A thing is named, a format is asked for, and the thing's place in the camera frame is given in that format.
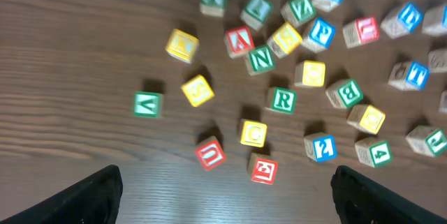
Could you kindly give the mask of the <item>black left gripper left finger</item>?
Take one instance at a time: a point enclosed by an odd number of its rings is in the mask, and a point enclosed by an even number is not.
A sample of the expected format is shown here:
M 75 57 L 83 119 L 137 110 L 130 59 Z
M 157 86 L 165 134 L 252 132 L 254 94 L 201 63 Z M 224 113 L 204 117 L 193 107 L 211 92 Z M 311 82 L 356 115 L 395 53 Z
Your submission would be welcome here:
M 119 167 L 109 165 L 1 224 L 115 224 L 122 193 Z

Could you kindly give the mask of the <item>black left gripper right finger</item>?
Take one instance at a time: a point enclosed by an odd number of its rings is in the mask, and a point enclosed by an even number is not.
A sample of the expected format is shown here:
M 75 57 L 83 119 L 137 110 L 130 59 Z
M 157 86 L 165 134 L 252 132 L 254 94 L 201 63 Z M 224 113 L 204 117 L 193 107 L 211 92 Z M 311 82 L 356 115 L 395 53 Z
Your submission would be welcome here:
M 337 167 L 330 185 L 335 209 L 342 224 L 446 224 L 445 218 L 345 165 Z

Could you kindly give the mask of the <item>green B letter block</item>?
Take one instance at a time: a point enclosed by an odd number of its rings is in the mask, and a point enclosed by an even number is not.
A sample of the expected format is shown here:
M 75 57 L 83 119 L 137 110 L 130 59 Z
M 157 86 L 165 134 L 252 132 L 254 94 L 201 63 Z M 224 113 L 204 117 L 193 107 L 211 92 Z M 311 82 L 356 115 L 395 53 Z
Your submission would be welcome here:
M 354 79 L 338 80 L 325 90 L 333 107 L 349 109 L 363 99 L 363 92 Z

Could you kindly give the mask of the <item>green R letter block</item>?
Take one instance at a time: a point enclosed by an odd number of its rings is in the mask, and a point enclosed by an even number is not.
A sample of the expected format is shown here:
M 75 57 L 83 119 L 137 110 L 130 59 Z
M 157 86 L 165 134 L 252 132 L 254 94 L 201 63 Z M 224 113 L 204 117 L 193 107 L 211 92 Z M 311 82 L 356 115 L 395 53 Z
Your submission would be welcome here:
M 268 89 L 265 109 L 282 114 L 293 114 L 297 94 L 295 91 L 281 87 Z

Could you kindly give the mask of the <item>yellow O letter block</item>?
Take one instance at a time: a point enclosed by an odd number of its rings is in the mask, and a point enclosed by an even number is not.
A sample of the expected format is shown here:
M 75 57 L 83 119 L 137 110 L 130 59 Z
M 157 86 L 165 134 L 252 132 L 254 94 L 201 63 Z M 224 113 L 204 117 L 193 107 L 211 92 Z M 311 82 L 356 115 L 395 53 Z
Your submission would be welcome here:
M 294 85 L 297 87 L 322 87 L 325 82 L 325 64 L 306 60 L 295 67 Z

